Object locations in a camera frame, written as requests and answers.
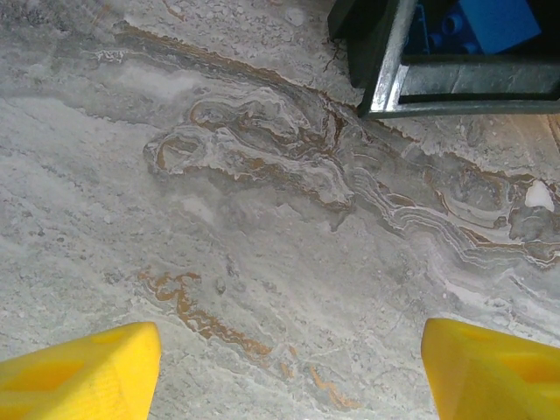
marble floor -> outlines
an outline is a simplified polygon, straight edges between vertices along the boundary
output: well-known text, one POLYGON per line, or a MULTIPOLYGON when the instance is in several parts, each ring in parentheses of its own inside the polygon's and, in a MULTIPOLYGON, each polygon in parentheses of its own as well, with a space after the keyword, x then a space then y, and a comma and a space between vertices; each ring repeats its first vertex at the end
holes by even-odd
POLYGON ((151 420, 436 419, 427 318, 560 346, 560 118, 358 120, 331 2, 77 3, 0 0, 0 360, 153 320, 151 420))

gray marble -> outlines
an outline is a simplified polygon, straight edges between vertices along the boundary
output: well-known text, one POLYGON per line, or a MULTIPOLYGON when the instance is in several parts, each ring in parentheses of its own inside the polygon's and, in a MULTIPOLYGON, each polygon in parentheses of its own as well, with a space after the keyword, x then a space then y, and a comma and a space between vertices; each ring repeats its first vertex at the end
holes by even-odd
POLYGON ((150 418, 435 419, 427 318, 560 345, 555 117, 358 120, 327 3, 80 4, 0 1, 0 360, 153 320, 150 418))

